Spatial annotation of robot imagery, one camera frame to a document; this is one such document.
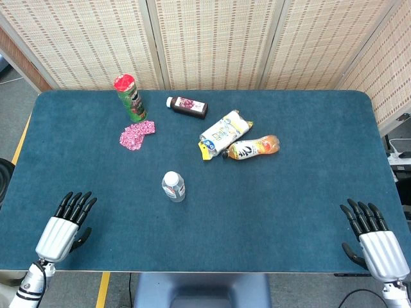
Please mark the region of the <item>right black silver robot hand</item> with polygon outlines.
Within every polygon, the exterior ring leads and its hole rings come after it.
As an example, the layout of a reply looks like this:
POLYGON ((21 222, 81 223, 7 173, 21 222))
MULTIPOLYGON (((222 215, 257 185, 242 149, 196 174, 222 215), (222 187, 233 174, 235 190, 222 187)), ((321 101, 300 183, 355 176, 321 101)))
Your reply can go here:
POLYGON ((340 205, 340 209, 360 244, 362 256, 355 254, 347 243, 342 243, 344 253, 376 280, 399 284, 410 274, 410 268, 380 209, 372 203, 352 199, 347 202, 348 205, 340 205))

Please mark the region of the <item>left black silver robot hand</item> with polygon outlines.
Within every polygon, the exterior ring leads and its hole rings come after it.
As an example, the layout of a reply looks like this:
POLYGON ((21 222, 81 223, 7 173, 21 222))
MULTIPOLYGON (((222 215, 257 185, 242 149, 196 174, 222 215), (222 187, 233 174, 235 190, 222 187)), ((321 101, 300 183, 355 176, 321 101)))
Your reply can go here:
POLYGON ((71 191, 62 198, 36 246, 39 259, 48 263, 59 263, 88 240, 91 227, 87 227, 81 236, 77 234, 97 202, 97 198, 91 195, 90 191, 76 194, 71 191))

